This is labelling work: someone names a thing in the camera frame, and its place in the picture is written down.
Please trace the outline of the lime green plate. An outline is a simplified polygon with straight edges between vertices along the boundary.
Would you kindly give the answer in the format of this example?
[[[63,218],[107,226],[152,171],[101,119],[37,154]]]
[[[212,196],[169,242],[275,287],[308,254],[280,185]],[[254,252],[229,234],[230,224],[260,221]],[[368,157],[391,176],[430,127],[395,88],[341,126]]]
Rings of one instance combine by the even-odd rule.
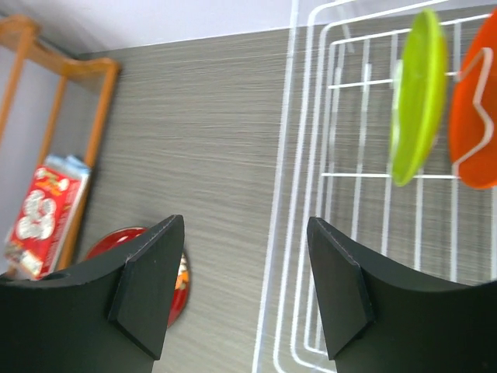
[[[440,19],[424,9],[412,22],[394,80],[390,160],[399,187],[410,183],[434,145],[447,97],[447,62]]]

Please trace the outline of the red floral plate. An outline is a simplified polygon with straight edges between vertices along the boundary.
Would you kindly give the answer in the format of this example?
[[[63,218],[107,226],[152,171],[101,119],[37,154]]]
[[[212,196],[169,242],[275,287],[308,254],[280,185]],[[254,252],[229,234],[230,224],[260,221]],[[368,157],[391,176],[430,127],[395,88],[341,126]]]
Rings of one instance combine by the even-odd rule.
[[[139,235],[146,232],[146,227],[126,227],[118,229],[109,233],[100,239],[92,248],[86,253],[85,259],[89,260],[102,253],[105,253],[125,242],[135,239]],[[169,311],[168,327],[172,326],[175,321],[181,316],[185,309],[189,293],[191,290],[191,269],[189,266],[189,259],[186,247],[183,247],[182,258],[179,265],[179,272],[176,278],[176,285],[172,304]]]

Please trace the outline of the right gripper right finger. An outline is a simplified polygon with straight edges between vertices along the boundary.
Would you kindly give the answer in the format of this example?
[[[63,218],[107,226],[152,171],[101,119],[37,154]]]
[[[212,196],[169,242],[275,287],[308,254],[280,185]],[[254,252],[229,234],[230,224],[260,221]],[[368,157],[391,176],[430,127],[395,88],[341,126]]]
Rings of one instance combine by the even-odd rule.
[[[424,274],[321,218],[308,252],[328,358],[339,372],[494,372],[496,283]]]

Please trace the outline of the orange plate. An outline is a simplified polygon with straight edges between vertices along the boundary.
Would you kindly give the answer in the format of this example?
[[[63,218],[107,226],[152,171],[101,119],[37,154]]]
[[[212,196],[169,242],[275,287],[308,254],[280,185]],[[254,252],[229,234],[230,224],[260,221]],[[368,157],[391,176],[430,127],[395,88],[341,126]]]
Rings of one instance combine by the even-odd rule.
[[[450,160],[469,187],[496,185],[496,12],[464,56],[449,122]]]

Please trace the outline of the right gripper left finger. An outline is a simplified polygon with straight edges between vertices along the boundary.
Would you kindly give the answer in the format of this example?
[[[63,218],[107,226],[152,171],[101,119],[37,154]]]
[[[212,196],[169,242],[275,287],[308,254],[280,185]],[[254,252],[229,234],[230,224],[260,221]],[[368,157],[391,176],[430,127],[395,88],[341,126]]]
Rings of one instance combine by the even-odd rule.
[[[150,372],[162,355],[185,238],[174,214],[38,281],[1,280],[3,372]]]

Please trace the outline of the orange wooden shelf rack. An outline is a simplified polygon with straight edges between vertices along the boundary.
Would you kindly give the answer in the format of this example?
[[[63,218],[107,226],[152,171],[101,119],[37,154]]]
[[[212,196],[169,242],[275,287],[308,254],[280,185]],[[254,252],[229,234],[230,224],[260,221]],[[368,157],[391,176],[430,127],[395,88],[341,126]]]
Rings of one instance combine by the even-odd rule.
[[[49,154],[75,155],[92,170],[55,271],[70,266],[120,72],[111,58],[82,61],[43,45],[40,31],[27,16],[1,21],[1,274],[14,279],[27,278],[9,266],[6,236]]]

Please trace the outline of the red snack package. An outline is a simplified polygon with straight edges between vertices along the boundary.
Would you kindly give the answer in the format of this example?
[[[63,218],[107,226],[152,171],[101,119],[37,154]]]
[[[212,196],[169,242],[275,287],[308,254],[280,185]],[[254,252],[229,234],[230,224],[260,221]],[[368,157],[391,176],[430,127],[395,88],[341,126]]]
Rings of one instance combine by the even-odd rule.
[[[91,171],[75,155],[53,154],[35,169],[5,242],[5,258],[22,277],[39,280],[55,271]]]

